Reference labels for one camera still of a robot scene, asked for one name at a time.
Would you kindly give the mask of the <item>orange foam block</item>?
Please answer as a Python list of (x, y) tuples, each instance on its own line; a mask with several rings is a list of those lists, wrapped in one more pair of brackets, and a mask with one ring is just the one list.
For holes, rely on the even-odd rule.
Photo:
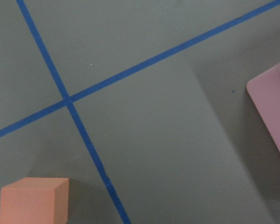
[(22, 178), (1, 188), (0, 224), (66, 224), (68, 199), (68, 178)]

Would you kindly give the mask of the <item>pink plastic bin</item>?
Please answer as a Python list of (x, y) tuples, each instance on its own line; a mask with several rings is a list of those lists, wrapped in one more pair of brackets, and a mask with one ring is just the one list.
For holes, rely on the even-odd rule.
[(248, 81), (246, 89), (280, 152), (280, 62)]

